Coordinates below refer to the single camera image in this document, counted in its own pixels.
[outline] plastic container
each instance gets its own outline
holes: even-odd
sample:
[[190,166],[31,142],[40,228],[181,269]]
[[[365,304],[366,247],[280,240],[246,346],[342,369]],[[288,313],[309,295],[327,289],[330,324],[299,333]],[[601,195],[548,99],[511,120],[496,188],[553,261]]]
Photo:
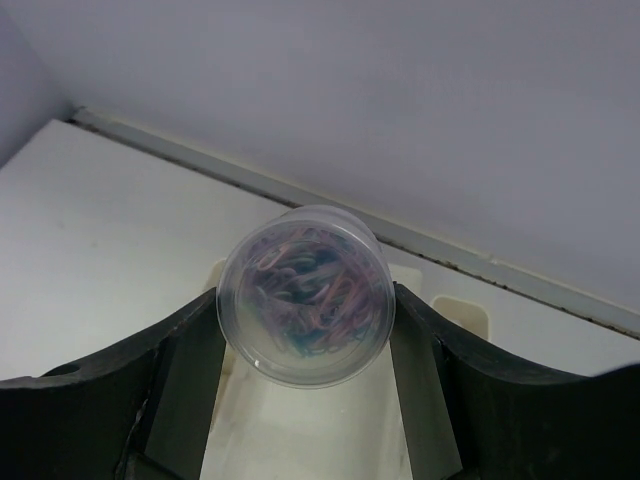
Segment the plastic container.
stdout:
[[389,267],[367,226],[343,210],[291,210],[246,237],[218,287],[227,342],[271,380],[335,385],[382,351],[393,326]]

